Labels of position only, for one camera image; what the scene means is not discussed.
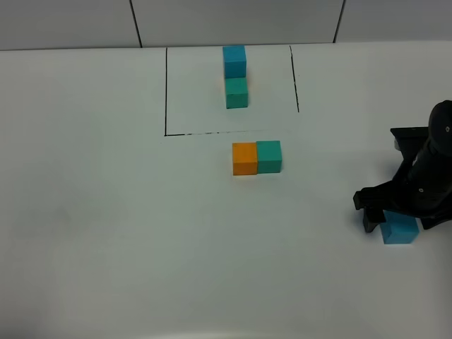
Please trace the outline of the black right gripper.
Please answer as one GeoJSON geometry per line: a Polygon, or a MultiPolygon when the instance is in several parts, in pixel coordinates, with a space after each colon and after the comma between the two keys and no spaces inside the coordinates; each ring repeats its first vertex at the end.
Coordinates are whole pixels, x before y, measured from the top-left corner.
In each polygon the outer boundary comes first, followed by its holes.
{"type": "Polygon", "coordinates": [[[425,127],[428,139],[412,163],[402,161],[392,180],[354,194],[366,233],[386,222],[383,210],[419,218],[424,230],[452,220],[450,100],[434,106],[425,127]]]}

